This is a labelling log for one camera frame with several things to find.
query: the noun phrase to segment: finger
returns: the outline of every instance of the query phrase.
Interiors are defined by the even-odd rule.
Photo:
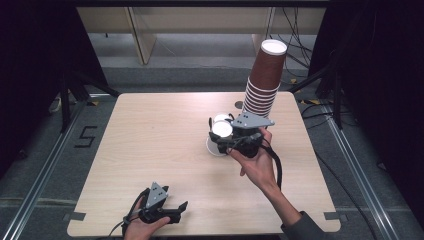
[[[260,127],[259,131],[264,135],[264,139],[267,140],[269,143],[271,143],[272,134],[266,130],[264,127]]]
[[[143,200],[143,197],[141,197],[138,202],[135,204],[135,210],[140,209],[141,200]]]
[[[245,157],[243,156],[243,154],[241,154],[239,151],[235,149],[230,149],[229,154],[232,158],[234,158],[237,162],[239,162],[240,165],[243,167],[243,163],[245,160]]]
[[[243,168],[240,169],[240,176],[243,177],[246,175],[246,172],[243,170]]]
[[[163,217],[159,220],[157,220],[156,222],[152,223],[151,226],[156,230],[158,230],[159,228],[165,226],[166,224],[169,223],[169,221],[171,221],[170,217]]]

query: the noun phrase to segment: wrist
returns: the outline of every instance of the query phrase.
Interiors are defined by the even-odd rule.
[[[269,184],[261,187],[261,191],[271,202],[282,197],[282,193],[277,184]]]

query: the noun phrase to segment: gray floor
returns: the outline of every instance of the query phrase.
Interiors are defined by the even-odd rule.
[[[110,86],[121,92],[244,91],[247,76],[255,60],[249,35],[159,35],[147,65],[140,64],[130,35],[109,34],[106,38],[104,34],[90,34],[90,37]],[[301,40],[304,46],[313,49],[314,36],[301,36]],[[302,62],[307,60],[295,47],[290,47],[288,52]],[[289,89],[291,81],[301,81],[307,74],[307,68],[292,59],[287,58],[286,63],[281,91]],[[296,93],[296,99],[315,99],[313,92],[316,85],[317,83],[314,83]],[[101,93],[95,88],[88,89],[91,93]],[[68,222],[65,216],[72,213],[79,198],[114,104],[115,100],[108,98],[83,108],[19,239],[72,239],[66,233]],[[310,105],[299,103],[300,111],[308,106]],[[378,156],[362,133],[360,124],[349,113],[347,102],[343,105],[343,111],[347,112],[342,115],[343,133],[389,215],[398,239],[424,239],[422,229],[390,176],[376,166],[379,162]],[[308,109],[305,116],[318,113],[322,113],[320,106]],[[358,206],[376,232],[376,238],[384,239],[328,121],[331,120],[320,116],[305,119],[304,124],[308,128],[314,149],[325,161],[325,164],[320,162],[322,171],[336,210],[342,219],[342,228],[332,235],[336,239],[373,239]],[[80,134],[87,126],[96,127],[87,130],[90,136],[95,137],[91,147],[75,148],[77,145],[88,143],[87,139],[80,139]],[[32,183],[54,147],[60,128],[61,113],[53,112],[28,143],[25,149],[28,158],[15,161],[6,176],[1,179],[2,233],[30,191]],[[242,236],[237,239],[265,237]]]

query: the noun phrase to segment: brown paper cup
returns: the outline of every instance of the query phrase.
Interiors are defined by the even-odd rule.
[[[269,100],[258,100],[254,96],[249,95],[248,93],[246,93],[246,96],[245,96],[246,101],[249,101],[251,104],[255,106],[262,106],[262,107],[269,107],[270,105],[274,103],[274,99],[275,98],[271,98]]]
[[[286,59],[287,46],[278,40],[262,42],[250,73],[251,83],[264,90],[273,90],[280,84]]]
[[[248,112],[263,116],[264,114],[271,111],[272,102],[267,105],[255,104],[246,97],[245,101],[243,102],[243,107]]]
[[[278,83],[278,86],[274,89],[268,90],[268,89],[260,89],[253,85],[253,83],[250,81],[250,77],[247,80],[246,89],[249,89],[251,92],[254,92],[258,95],[264,95],[269,96],[276,94],[278,92],[278,89],[280,88],[280,83]]]
[[[251,109],[246,103],[243,104],[243,111],[247,111],[247,112],[256,114],[258,116],[262,116],[264,118],[268,117],[269,113],[271,112],[271,110],[268,110],[268,111],[257,111],[257,110]]]
[[[270,95],[261,95],[253,92],[250,88],[246,89],[246,94],[251,96],[252,98],[258,100],[259,102],[267,102],[269,100],[273,100],[275,96],[277,95],[277,92],[272,93]]]

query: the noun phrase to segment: aluminum rail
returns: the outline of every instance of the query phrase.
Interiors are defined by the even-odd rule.
[[[322,111],[324,113],[330,113],[331,107],[328,105],[322,106]],[[334,122],[333,118],[328,119],[328,124],[330,125],[330,129],[333,132],[336,141],[343,152],[345,160],[349,165],[350,170],[358,184],[359,189],[364,196],[365,202],[367,203],[375,222],[377,223],[378,228],[380,229],[381,234],[384,239],[392,240],[399,239],[398,234],[393,226],[393,223],[378,199],[374,189],[371,186],[364,170],[361,167],[358,159],[355,156],[350,144],[344,135],[343,130],[339,129],[337,124]]]
[[[66,146],[66,143],[71,135],[75,123],[80,116],[86,102],[78,102],[75,105],[75,109],[71,116],[71,121],[65,129],[64,132],[60,133],[50,155],[48,156],[46,162],[44,163],[42,169],[40,170],[35,182],[33,183],[31,189],[25,196],[21,206],[19,207],[18,212],[16,213],[13,220],[10,222],[8,229],[3,235],[3,240],[15,240],[18,239],[21,235],[26,223],[28,222],[29,217],[31,216],[32,211],[34,210],[35,205],[37,204],[37,200],[41,193],[44,190],[55,166],[58,162],[63,149]]]

